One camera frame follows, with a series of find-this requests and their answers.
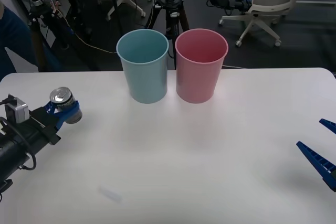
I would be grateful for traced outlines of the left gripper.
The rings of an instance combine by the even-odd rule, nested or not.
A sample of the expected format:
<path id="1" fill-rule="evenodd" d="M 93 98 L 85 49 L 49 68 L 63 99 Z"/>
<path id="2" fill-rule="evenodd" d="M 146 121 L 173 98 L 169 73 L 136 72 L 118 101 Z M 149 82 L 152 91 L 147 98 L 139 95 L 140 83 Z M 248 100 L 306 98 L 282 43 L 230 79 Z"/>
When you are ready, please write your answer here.
<path id="1" fill-rule="evenodd" d="M 70 107 L 58 112 L 57 104 L 49 101 L 44 108 L 30 111 L 29 119 L 19 124 L 19 132 L 30 145 L 33 153 L 38 153 L 47 144 L 56 145 L 59 142 L 61 138 L 57 132 L 79 109 L 79 102 L 75 101 Z"/>

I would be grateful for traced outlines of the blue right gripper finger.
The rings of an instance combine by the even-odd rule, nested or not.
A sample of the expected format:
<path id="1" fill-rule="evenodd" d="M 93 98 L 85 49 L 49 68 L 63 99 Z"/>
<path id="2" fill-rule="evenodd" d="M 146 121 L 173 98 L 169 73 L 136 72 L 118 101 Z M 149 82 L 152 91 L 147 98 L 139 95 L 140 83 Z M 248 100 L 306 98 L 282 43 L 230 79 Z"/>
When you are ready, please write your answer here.
<path id="1" fill-rule="evenodd" d="M 335 191 L 335 165 L 310 149 L 301 141 L 298 141 L 296 145 L 301 150 L 306 159 L 310 162 L 310 164 L 320 174 L 322 180 L 332 191 Z"/>
<path id="2" fill-rule="evenodd" d="M 326 119 L 321 119 L 319 121 L 320 124 L 322 124 L 323 126 L 325 126 L 326 128 L 328 128 L 331 132 L 336 133 L 336 124 L 328 121 Z"/>

